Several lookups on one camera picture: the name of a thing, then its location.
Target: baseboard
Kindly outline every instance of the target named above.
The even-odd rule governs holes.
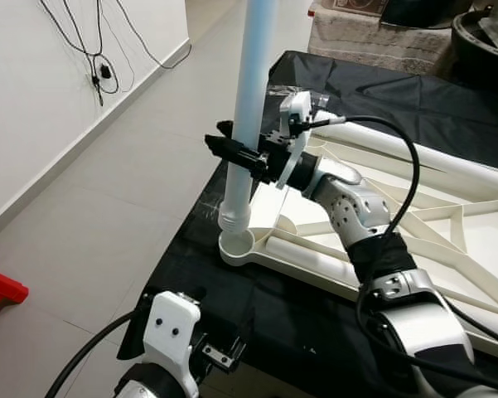
[[[173,65],[191,49],[190,39],[186,39],[176,50],[168,55],[162,63]],[[0,209],[0,232],[9,224],[27,205],[44,191],[59,175],[64,172],[82,153],[97,139],[111,123],[116,120],[147,88],[166,72],[157,66],[142,81],[136,84],[134,90],[122,97],[113,110],[102,119],[96,121],[90,128],[81,134],[73,143],[62,151],[42,172],[33,178],[16,194],[2,209]]]

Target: black strap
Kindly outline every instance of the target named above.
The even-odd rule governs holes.
[[[413,257],[400,234],[393,233],[387,241],[381,236],[360,240],[348,249],[357,279],[363,283],[374,271],[373,279],[394,272],[416,269]]]

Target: cable connector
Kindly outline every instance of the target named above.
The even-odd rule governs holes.
[[[96,75],[92,75],[92,85],[94,87],[99,87],[99,77]]]
[[[104,79],[110,79],[111,77],[113,77],[113,74],[110,73],[110,68],[105,64],[101,64],[101,66],[99,67],[99,73],[101,73],[101,77],[103,77]]]

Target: white wall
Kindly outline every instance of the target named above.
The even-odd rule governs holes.
[[[46,0],[76,40],[60,0]],[[98,46],[95,0],[69,0],[89,51]],[[184,0],[122,0],[160,61],[187,38]],[[114,0],[104,13],[135,70],[135,86],[157,66],[144,54]],[[107,25],[104,54],[124,89],[132,74]],[[75,140],[88,133],[127,94],[105,95],[99,106],[88,64],[64,42],[38,0],[0,0],[0,213]]]

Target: white plastic bracket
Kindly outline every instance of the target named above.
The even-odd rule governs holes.
[[[190,373],[191,335],[201,311],[195,303],[172,292],[152,301],[143,335],[144,362],[156,363],[179,382],[187,398],[198,398],[199,389]]]
[[[311,122],[311,110],[312,110],[312,97],[309,91],[302,91],[296,94],[290,94],[282,103],[280,104],[280,135],[284,137],[290,137],[289,134],[289,119],[292,115],[298,114],[301,121]],[[307,145],[307,141],[311,135],[312,131],[309,129],[301,133],[294,140],[294,148],[289,156],[288,162],[276,183],[276,188],[283,189],[288,183],[289,177],[293,169],[297,165],[298,159],[302,155],[302,151]]]

